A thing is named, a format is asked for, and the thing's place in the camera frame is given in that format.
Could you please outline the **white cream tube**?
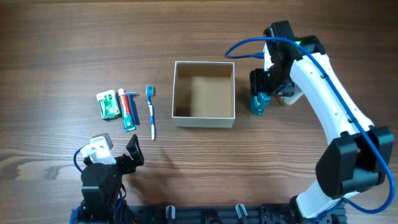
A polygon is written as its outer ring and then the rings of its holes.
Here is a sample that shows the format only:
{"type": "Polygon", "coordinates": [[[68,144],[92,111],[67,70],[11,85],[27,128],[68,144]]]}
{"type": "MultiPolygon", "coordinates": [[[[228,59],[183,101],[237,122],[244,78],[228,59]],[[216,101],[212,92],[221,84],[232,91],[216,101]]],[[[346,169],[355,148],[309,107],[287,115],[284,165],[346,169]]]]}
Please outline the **white cream tube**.
{"type": "Polygon", "coordinates": [[[279,101],[283,105],[292,105],[294,104],[301,96],[303,95],[302,92],[294,93],[292,96],[281,96],[279,101]]]}

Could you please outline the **blue mouthwash bottle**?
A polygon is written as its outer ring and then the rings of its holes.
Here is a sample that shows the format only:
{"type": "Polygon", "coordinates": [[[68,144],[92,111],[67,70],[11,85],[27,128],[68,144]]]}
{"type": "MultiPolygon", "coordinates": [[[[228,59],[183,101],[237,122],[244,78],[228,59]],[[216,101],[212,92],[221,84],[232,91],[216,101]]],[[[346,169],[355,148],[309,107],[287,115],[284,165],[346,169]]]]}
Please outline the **blue mouthwash bottle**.
{"type": "Polygon", "coordinates": [[[255,115],[262,115],[265,108],[271,102],[271,96],[267,93],[258,93],[251,97],[251,110],[255,115]]]}

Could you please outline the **red green toothpaste tube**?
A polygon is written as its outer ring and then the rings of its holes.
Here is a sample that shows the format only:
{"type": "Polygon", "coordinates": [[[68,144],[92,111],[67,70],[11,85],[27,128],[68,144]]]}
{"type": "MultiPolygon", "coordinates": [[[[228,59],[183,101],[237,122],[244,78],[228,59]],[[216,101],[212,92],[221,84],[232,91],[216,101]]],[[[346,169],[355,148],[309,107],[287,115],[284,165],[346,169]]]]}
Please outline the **red green toothpaste tube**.
{"type": "Polygon", "coordinates": [[[119,102],[121,105],[122,116],[123,116],[124,130],[125,132],[133,131],[136,129],[136,127],[132,118],[132,111],[129,107],[127,94],[124,91],[124,89],[120,88],[118,90],[118,95],[119,95],[119,102]]]}

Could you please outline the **green soap box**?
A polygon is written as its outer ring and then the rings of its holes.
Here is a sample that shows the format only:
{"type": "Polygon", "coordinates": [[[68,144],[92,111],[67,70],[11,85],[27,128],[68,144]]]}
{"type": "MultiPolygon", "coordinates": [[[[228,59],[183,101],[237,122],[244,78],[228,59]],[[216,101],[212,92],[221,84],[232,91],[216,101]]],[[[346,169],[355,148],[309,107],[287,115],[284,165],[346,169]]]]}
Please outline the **green soap box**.
{"type": "Polygon", "coordinates": [[[121,115],[118,99],[114,90],[104,91],[96,95],[103,120],[111,120],[121,115]]]}

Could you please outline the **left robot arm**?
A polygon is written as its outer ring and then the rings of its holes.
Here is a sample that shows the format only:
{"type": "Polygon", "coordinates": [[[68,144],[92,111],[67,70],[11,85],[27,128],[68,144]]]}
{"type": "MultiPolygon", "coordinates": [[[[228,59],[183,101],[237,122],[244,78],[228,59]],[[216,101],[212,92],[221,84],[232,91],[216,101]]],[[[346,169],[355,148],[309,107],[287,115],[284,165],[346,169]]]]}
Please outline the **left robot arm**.
{"type": "Polygon", "coordinates": [[[137,223],[126,202],[123,175],[144,164],[136,134],[129,140],[127,154],[114,157],[109,134],[93,136],[79,152],[86,167],[81,172],[83,200],[71,215],[70,223],[137,223]]]}

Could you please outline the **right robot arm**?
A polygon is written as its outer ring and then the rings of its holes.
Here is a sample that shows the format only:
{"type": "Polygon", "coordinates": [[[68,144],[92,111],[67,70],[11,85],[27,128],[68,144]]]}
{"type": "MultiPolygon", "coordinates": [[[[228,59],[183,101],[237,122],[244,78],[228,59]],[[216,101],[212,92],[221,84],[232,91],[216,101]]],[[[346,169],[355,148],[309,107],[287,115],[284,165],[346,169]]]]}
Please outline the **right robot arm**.
{"type": "Polygon", "coordinates": [[[355,105],[336,77],[324,46],[314,35],[295,36],[288,21],[272,23],[263,33],[264,66],[250,75],[251,107],[262,114],[273,96],[286,104],[305,96],[318,117],[327,148],[315,167],[315,182],[290,202],[289,219],[315,223],[352,196],[388,182],[396,185],[388,163],[394,137],[378,128],[355,105]]]}

